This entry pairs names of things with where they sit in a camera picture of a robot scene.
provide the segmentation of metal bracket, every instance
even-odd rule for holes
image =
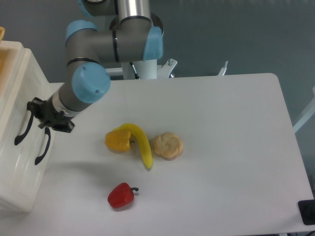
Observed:
[[[158,79],[167,79],[167,78],[173,78],[172,71],[177,65],[178,61],[175,59],[170,58],[163,66],[157,67],[157,78]]]
[[[296,133],[311,117],[315,114],[315,97],[310,101],[306,108],[301,112],[297,118],[293,129]]]
[[[178,61],[175,59],[170,58],[164,65],[157,66],[157,78],[158,79],[166,79],[166,78],[173,78],[172,71],[177,65]],[[120,68],[107,68],[106,72],[109,76],[119,76],[124,75],[123,69]]]

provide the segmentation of drawer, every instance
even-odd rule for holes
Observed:
[[[41,163],[34,161],[46,147],[47,135],[37,126],[34,118],[32,127],[24,140],[17,146],[14,139],[24,133],[31,112],[27,111],[27,102],[34,97],[46,100],[52,94],[49,83],[41,71],[35,57],[25,49],[21,66],[13,84],[10,97],[2,114],[0,128],[0,205],[6,208],[30,211],[46,168],[50,149]]]
[[[26,110],[27,102],[35,96],[43,97],[48,87],[44,74],[39,66],[35,66],[35,63],[36,60],[32,52],[26,49],[17,74],[17,84],[14,84],[12,89],[13,93],[18,91],[17,96],[11,111],[6,109],[9,110],[9,114],[7,114],[8,122],[0,139],[0,178],[10,183],[18,163],[22,162],[21,164],[23,164],[25,161],[20,153],[24,148],[27,137],[17,146],[14,145],[14,138],[24,132],[27,118],[31,114],[30,111]]]

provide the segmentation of white tabletop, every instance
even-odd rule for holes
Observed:
[[[5,236],[235,236],[311,231],[297,202],[312,192],[273,74],[113,81],[99,102],[58,133],[29,214],[0,213]],[[125,122],[149,139],[177,133],[184,151],[154,157],[137,145],[111,152],[104,136]],[[107,202],[121,182],[129,208]]]

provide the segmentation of black cable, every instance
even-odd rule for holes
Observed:
[[[315,233],[315,230],[314,231],[311,231],[311,232],[309,232],[307,235],[305,235],[305,236],[311,236],[312,234],[314,234]]]
[[[132,67],[132,70],[133,70],[133,73],[134,73],[134,77],[135,77],[135,79],[136,80],[139,80],[140,79],[140,77],[138,76],[138,74],[137,74],[137,71],[136,71],[136,68],[134,67],[134,64],[133,64],[133,62],[129,62],[129,64],[131,65],[131,67]]]

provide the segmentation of banana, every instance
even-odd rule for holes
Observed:
[[[143,164],[147,170],[150,170],[153,164],[152,151],[147,135],[143,130],[139,126],[131,123],[122,124],[114,130],[129,130],[131,132],[131,135],[136,138],[140,146]]]

